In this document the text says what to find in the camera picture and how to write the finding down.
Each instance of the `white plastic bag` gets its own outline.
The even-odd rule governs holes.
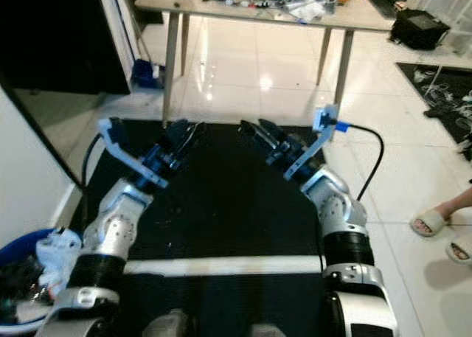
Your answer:
[[[36,256],[44,266],[38,283],[48,287],[53,299],[67,286],[81,246],[79,236],[69,229],[56,229],[36,243]]]
[[[290,14],[305,23],[309,23],[314,18],[321,18],[325,14],[325,9],[323,8],[323,5],[314,1],[310,4],[293,9],[290,11]]]

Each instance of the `blue connector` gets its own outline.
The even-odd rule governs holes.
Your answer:
[[[340,131],[340,132],[343,132],[343,133],[346,133],[350,126],[351,126],[350,123],[338,121],[336,123],[336,130]]]

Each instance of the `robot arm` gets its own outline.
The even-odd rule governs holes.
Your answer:
[[[109,336],[109,324],[119,304],[118,282],[136,239],[138,221],[153,201],[152,194],[168,185],[203,126],[174,122],[151,149],[137,159],[130,154],[119,119],[99,121],[107,151],[132,172],[121,178],[101,200],[97,218],[88,225],[83,248],[37,336]]]
[[[266,162],[301,185],[300,191],[315,205],[322,228],[327,267],[322,272],[328,294],[322,321],[327,336],[399,336],[382,274],[365,228],[367,214],[346,183],[313,156],[336,128],[336,109],[317,111],[318,139],[309,147],[264,119],[259,125],[242,121],[240,132],[268,153]]]

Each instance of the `blue trash can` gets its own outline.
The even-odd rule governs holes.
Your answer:
[[[54,229],[42,229],[30,232],[12,241],[0,249],[0,267],[16,260],[21,260],[30,254],[34,254],[36,243],[47,237]],[[0,324],[0,336],[17,335],[37,330],[43,323],[45,316],[23,324]]]

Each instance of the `black bag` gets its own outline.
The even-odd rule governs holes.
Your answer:
[[[397,14],[390,39],[413,49],[432,50],[449,29],[426,11],[406,9]]]

